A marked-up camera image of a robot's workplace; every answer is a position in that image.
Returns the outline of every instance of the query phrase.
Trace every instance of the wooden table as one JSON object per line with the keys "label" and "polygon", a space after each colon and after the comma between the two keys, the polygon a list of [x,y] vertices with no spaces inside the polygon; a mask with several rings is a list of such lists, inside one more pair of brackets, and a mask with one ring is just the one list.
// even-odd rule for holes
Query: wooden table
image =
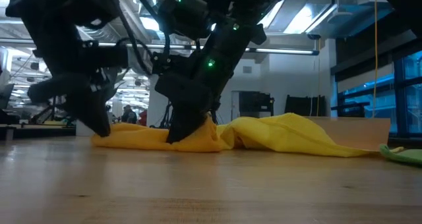
{"label": "wooden table", "polygon": [[0,223],[422,223],[422,170],[379,157],[0,147]]}

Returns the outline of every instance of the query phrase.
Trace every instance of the blue window frame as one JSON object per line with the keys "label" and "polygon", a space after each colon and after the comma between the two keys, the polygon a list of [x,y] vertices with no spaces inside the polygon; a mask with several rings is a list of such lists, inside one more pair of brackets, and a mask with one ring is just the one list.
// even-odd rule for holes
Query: blue window frame
{"label": "blue window frame", "polygon": [[[361,116],[372,117],[374,86],[370,81],[338,94],[338,105],[362,104]],[[391,136],[422,137],[422,51],[394,61],[394,73],[377,80],[376,103],[375,117],[391,118]]]}

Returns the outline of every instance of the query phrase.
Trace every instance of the person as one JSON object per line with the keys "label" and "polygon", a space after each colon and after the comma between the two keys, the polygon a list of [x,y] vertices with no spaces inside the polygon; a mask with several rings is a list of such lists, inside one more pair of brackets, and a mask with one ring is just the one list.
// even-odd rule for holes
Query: person
{"label": "person", "polygon": [[131,106],[126,105],[124,109],[125,109],[125,112],[123,113],[121,117],[121,122],[136,124],[136,120],[137,120],[136,113],[133,112]]}
{"label": "person", "polygon": [[146,114],[147,110],[144,110],[143,112],[139,113],[139,124],[142,126],[146,126]]}

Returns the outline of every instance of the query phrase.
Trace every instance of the wall vent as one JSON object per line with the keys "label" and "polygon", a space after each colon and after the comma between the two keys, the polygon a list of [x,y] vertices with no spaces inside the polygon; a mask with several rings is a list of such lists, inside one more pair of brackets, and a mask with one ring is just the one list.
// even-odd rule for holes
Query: wall vent
{"label": "wall vent", "polygon": [[243,73],[251,74],[252,73],[252,66],[243,66]]}

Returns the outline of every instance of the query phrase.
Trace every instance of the yellow cloth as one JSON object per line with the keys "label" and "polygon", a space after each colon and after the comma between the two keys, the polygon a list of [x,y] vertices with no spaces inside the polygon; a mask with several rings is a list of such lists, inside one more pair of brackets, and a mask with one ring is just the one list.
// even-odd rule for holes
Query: yellow cloth
{"label": "yellow cloth", "polygon": [[313,155],[355,157],[372,153],[339,146],[314,122],[288,113],[255,119],[241,117],[228,125],[216,126],[210,118],[196,132],[174,144],[166,143],[168,130],[118,124],[110,136],[92,137],[98,147],[180,152],[219,152],[234,148],[273,150]]}

